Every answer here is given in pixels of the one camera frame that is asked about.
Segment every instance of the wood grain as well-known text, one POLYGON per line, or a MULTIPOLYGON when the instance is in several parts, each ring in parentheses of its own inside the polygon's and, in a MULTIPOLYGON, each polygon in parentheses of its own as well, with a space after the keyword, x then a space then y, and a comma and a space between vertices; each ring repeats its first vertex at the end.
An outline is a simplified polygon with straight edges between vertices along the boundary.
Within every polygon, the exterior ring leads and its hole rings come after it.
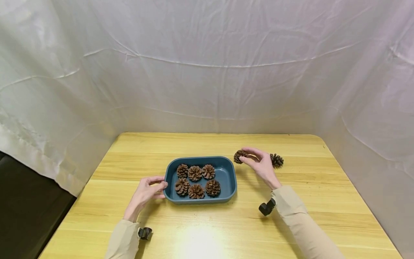
MULTIPOLYGON (((178 157, 222 155, 243 146, 280 154, 276 170, 346 258, 401 258, 322 139, 313 135, 124 133, 113 143, 42 253, 48 258, 103 258, 139 180, 164 175, 178 157)), ((136 258, 302 258, 287 226, 258 206, 270 190, 246 165, 235 164, 238 190, 226 204, 154 201, 140 214, 153 229, 136 258)))

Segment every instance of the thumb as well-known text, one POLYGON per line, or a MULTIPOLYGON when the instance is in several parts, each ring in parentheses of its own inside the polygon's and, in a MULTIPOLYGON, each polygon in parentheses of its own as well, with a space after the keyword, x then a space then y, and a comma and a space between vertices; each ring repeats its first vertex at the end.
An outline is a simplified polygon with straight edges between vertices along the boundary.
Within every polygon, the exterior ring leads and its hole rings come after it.
POLYGON ((251 158, 239 157, 239 159, 240 159, 240 161, 242 161, 246 165, 250 166, 251 168, 253 168, 256 165, 256 162, 251 158))
POLYGON ((151 188, 153 188, 154 193, 156 193, 156 192, 158 192, 158 191, 162 191, 162 190, 164 190, 165 188, 167 188, 167 186, 168 186, 168 183, 167 183, 167 182, 165 182, 165 181, 162 181, 162 182, 161 182, 161 183, 159 183, 158 185, 156 185, 156 186, 152 186, 151 188))

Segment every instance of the white backdrop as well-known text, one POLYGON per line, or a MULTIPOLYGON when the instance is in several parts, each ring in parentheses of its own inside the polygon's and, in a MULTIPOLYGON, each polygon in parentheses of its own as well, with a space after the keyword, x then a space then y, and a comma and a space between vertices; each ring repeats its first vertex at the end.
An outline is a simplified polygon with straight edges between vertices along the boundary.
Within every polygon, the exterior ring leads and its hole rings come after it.
POLYGON ((0 0, 0 150, 74 195, 125 131, 322 137, 414 258, 414 1, 0 0))

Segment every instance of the wrist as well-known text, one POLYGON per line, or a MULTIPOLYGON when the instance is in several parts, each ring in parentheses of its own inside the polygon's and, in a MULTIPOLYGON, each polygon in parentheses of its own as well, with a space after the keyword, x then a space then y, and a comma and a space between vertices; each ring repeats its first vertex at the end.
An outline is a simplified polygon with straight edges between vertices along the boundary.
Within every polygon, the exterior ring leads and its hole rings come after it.
POLYGON ((267 186, 269 186, 272 191, 282 187, 282 184, 279 182, 279 180, 276 177, 274 177, 272 179, 268 179, 265 182, 266 182, 267 186))
POLYGON ((138 215, 140 214, 143 208, 144 208, 144 204, 141 202, 138 202, 138 203, 130 202, 128 207, 125 209, 123 219, 135 223, 137 221, 138 215))

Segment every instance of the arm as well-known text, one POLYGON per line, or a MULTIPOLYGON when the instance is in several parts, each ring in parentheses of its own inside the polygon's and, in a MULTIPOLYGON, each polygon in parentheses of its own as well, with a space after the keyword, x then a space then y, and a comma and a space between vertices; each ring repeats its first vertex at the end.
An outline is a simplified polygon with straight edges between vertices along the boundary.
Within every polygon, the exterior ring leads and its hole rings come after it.
POLYGON ((109 240, 105 259, 134 259, 138 252, 138 228, 136 223, 139 213, 145 204, 152 198, 165 198, 161 193, 168 184, 163 181, 164 177, 154 176, 143 178, 137 187, 123 219, 115 226, 109 240))
POLYGON ((309 216, 305 205, 290 186, 273 190, 276 209, 289 227, 306 258, 345 258, 332 240, 309 216))
POLYGON ((270 155, 257 148, 243 148, 247 157, 240 160, 249 165, 270 187, 281 218, 289 227, 298 246, 308 259, 344 258, 337 246, 313 221, 299 196, 290 186, 282 186, 274 174, 270 155))

